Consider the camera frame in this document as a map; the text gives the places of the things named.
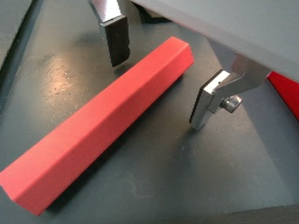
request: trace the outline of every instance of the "red foam block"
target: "red foam block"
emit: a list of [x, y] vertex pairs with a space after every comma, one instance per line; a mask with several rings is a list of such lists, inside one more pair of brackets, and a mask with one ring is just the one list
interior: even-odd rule
[[299, 83], [275, 72], [268, 75], [268, 79], [299, 121]]
[[14, 203], [38, 215], [192, 64], [169, 38], [0, 173]]

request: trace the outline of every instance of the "red object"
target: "red object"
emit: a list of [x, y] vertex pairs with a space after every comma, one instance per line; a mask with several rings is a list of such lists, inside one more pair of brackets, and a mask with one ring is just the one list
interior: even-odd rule
[[192, 64], [169, 38], [0, 173], [14, 203], [38, 215]]
[[287, 79], [279, 73], [272, 72], [268, 79], [275, 87], [276, 92], [284, 99], [284, 103], [293, 112], [293, 116], [299, 120], [299, 83]]

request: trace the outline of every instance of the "gray table surface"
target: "gray table surface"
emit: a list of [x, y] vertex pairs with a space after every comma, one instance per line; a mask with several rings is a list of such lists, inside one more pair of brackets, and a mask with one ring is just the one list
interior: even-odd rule
[[132, 0], [299, 82], [296, 0]]
[[88, 2], [44, 1], [0, 114], [0, 170], [170, 36], [190, 43], [194, 63], [40, 217], [0, 190], [0, 222], [156, 223], [297, 204], [299, 124], [269, 83], [193, 131], [197, 91], [220, 69], [208, 41], [120, 7], [132, 55], [112, 68]]

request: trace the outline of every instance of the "red rectangular bar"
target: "red rectangular bar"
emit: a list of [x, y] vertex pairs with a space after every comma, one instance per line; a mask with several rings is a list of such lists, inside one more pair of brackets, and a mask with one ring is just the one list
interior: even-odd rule
[[0, 173], [14, 203], [38, 215], [192, 64], [169, 38]]

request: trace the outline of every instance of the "dark gray floor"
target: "dark gray floor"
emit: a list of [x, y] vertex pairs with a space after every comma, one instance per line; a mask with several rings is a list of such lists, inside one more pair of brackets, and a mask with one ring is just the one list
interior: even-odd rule
[[297, 204], [299, 124], [269, 83], [194, 132], [197, 91], [220, 69], [208, 41], [120, 6], [132, 55], [112, 68], [88, 2], [44, 1], [0, 114], [0, 170], [170, 36], [190, 43], [194, 64], [40, 217], [0, 190], [1, 223], [154, 223]]

